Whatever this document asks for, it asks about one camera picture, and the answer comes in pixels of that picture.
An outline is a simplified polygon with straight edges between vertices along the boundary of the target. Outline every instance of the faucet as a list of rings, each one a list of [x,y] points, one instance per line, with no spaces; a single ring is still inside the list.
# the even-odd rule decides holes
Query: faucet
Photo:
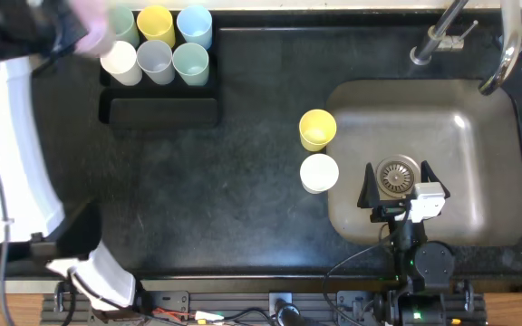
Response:
[[[430,63],[435,51],[459,51],[464,46],[464,38],[477,25],[475,23],[462,36],[447,36],[446,30],[450,27],[457,15],[469,0],[454,0],[442,17],[431,26],[419,46],[412,48],[411,60],[418,65]],[[521,51],[522,24],[521,7],[518,0],[500,0],[503,21],[503,48],[500,61],[495,72],[479,87],[483,95],[490,95],[505,82],[511,73],[518,54]]]

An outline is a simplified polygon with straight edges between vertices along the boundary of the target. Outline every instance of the stainless steel sink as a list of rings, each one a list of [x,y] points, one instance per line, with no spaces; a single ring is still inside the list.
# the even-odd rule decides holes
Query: stainless steel sink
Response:
[[[333,91],[326,108],[338,130],[327,154],[338,163],[340,178],[328,199],[341,236],[359,244],[378,241],[381,225],[370,222],[371,210],[356,206],[368,162],[378,168],[382,199],[390,199],[411,191],[420,179],[416,163],[427,160],[451,193],[442,215],[425,222],[429,239],[512,245],[522,237],[515,108],[502,90],[483,96],[478,85],[349,81]]]

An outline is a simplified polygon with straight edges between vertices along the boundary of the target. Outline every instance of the drain strainer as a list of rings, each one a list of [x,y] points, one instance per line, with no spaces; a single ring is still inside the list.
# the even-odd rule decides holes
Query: drain strainer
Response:
[[[421,179],[418,164],[404,155],[394,155],[380,162],[376,175],[379,188],[387,195],[396,198],[406,195]]]

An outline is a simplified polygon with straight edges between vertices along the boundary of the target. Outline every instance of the white wall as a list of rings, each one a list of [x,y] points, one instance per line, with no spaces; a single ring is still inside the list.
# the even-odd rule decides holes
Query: white wall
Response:
[[[179,10],[187,5],[204,5],[213,10],[286,9],[435,9],[446,8],[452,0],[108,0],[132,9],[164,5]],[[499,0],[470,0],[466,8],[499,8]]]

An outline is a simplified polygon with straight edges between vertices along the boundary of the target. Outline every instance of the wooden floor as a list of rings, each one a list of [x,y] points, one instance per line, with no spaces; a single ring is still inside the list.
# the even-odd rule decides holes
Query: wooden floor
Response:
[[[39,324],[43,296],[8,294],[8,304],[17,326]],[[489,326],[522,326],[522,293],[486,295]],[[5,325],[0,312],[0,326]]]

